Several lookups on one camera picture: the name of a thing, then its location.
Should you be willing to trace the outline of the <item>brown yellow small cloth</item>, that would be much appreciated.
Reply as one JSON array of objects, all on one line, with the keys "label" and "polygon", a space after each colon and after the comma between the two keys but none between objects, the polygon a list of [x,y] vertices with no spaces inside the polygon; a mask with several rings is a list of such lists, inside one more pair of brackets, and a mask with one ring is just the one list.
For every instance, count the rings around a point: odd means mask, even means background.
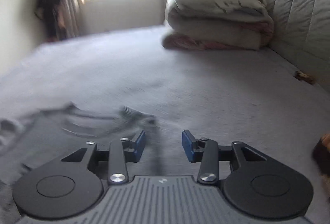
[{"label": "brown yellow small cloth", "polygon": [[294,73],[294,77],[299,81],[304,81],[310,85],[314,85],[316,83],[316,80],[313,76],[303,73],[301,71],[296,71]]}]

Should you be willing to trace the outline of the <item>folded white floral quilt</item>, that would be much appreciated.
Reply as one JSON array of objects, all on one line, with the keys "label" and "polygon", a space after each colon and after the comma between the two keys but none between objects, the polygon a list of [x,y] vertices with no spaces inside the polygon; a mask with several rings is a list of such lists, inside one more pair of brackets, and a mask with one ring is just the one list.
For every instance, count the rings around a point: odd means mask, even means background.
[{"label": "folded white floral quilt", "polygon": [[263,0],[167,0],[166,49],[259,50],[273,37]]}]

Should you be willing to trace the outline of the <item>dark clothes hanging in corner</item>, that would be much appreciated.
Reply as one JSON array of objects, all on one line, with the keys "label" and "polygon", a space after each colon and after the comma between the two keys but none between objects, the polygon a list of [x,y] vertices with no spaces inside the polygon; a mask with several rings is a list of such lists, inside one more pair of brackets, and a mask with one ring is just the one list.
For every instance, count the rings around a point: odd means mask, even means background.
[{"label": "dark clothes hanging in corner", "polygon": [[42,21],[48,42],[67,38],[64,9],[64,0],[37,0],[36,2],[34,14]]}]

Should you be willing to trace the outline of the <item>grey knitted cat sweater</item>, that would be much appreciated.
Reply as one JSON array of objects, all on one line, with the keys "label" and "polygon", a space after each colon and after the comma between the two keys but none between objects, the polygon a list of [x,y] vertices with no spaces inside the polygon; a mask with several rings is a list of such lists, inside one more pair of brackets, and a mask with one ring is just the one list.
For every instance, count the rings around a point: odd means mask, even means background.
[{"label": "grey knitted cat sweater", "polygon": [[24,174],[87,141],[106,149],[113,140],[132,139],[144,130],[146,146],[131,175],[163,175],[157,119],[151,114],[120,108],[113,114],[83,111],[69,104],[19,120],[1,118],[1,223],[20,217],[12,199],[14,183]]}]

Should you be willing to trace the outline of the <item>grey quilted headboard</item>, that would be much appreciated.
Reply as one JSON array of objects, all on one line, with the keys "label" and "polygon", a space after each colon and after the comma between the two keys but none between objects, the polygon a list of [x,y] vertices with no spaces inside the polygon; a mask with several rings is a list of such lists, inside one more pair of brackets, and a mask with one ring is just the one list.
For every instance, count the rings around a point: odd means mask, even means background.
[{"label": "grey quilted headboard", "polygon": [[274,21],[270,47],[329,90],[329,0],[264,0]]}]

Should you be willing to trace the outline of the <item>light grey bed sheet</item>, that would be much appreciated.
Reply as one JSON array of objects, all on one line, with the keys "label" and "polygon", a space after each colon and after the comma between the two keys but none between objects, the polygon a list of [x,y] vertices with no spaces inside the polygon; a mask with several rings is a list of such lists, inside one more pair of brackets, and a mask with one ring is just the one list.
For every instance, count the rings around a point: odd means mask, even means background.
[{"label": "light grey bed sheet", "polygon": [[222,145],[243,141],[304,174],[307,217],[329,223],[328,196],[311,153],[329,132],[329,93],[295,79],[269,49],[169,50],[164,27],[43,44],[1,77],[1,118],[19,120],[73,104],[113,114],[151,114],[162,139],[163,175],[196,175],[181,132]]}]

